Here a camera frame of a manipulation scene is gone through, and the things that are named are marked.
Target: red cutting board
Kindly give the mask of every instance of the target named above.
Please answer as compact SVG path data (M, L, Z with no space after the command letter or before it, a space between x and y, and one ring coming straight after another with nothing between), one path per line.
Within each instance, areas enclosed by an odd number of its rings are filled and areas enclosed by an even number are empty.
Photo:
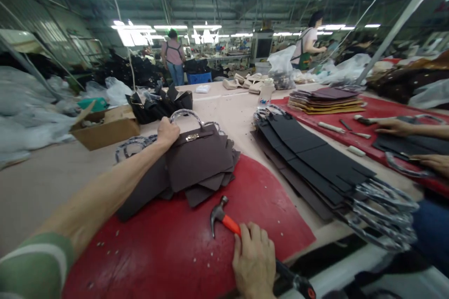
M382 99L376 99L372 97L366 97L364 95L360 96L363 101L365 101L367 106L363 107L366 109L364 112L347 112L347 113L340 113L340 114L306 114L302 111L293 110L288 107L288 97L284 97L280 100L272 100L272 104L276 104L283 110L287 111L291 115L295 117L296 120L304 123L305 125L319 131L320 133L331 137L332 139L337 140L338 142L346 145L346 146L355 146L358 149L361 149L366 153L368 157L370 157L373 160L376 160L377 162L383 164L384 166L389 167L387 160L385 158L385 153L382 152L379 149L376 149L372 146L374 141L376 140L377 133L374 132L374 130L377 128L376 125L371 126L365 126L357 121L354 120L354 116L356 114L360 114L365 118L387 118L387 117L396 117L396 116L415 116L418 114L430 114L432 116L438 117L440 119L443 119L447 123L449 123L449 116L438 114L432 111L428 110L421 110L414 107L409 107L407 105L390 102ZM343 119L343 121L350 127L354 132L357 133L365 133L371 135L371 139L365 139L358 135L354 135L349 133L348 130L343 126L342 123L340 123L340 119ZM340 127L344 130L346 130L345 134L340 134L331 130L328 130L326 128L322 128L321 126L318 126L318 123L322 121L326 124L334 125L337 127ZM421 120L423 123L427 124L438 124L436 121L424 118ZM401 166L413 170L413 171L419 171L419 169L407 161L403 161L401 159L396 159L397 163ZM434 190L435 192L440 193L441 195L449 198L449 189L445 186L444 183L439 181L438 179L422 179L422 178L412 178L410 179L420 183L421 185Z
M268 231L280 260L315 241L266 167L241 155L234 174L234 181L195 209L179 196L151 202L126 223L112 217L72 268L63 298L207 299L232 291L234 236L220 222L215 239L210 229L210 213L222 195L236 222L253 221Z

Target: pink shirt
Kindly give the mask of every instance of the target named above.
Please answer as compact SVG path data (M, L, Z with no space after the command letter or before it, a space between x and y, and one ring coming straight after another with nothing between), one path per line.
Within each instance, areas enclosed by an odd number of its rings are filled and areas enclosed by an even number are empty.
M182 64L181 56L185 57L184 48L179 43L177 43L175 40L172 39L162 43L161 54L166 56L167 62L170 62L171 64L174 65L181 65Z
M312 40L312 44L315 43L315 41L318 39L318 30L316 28L308 28L305 31L302 32L302 34L298 37L298 38L302 38L302 44L305 47L306 44ZM293 53L292 58L301 56L301 54L303 53L303 51L301 50L301 40L299 40L298 42L296 42L296 50ZM299 57L293 61L291 61L294 64L299 64Z

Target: hand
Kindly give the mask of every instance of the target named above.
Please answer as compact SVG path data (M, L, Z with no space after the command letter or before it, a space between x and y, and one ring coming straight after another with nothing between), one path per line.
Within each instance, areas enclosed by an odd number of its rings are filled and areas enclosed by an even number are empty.
M237 288L245 299L274 298L275 244L257 224L240 224L242 239L235 236L234 260Z
M158 127L158 142L170 147L179 137L179 126L171 124L167 117L163 117Z
M411 156L410 158L419 159L421 165L430 167L444 178L449 179L449 156L431 154L416 155Z
M377 133L388 133L395 136L406 137L414 132L413 125L399 119L384 119L377 122Z

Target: cardboard box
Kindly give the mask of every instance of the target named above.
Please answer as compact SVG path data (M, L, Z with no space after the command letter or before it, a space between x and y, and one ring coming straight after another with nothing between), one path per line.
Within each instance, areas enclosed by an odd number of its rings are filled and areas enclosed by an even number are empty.
M131 106L123 105L110 110L90 113L94 104L95 102L92 102L87 109L80 113L70 129L70 133L88 150L96 150L140 135L140 126ZM103 124L87 128L83 128L81 125L83 120L100 122L103 118Z

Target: white bottle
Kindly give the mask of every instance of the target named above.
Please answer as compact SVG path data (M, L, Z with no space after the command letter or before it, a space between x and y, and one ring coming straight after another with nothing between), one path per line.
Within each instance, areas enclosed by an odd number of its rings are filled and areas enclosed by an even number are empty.
M261 92L259 94L258 107L267 107L271 104L271 94L275 91L275 85L272 78L266 78L261 86Z

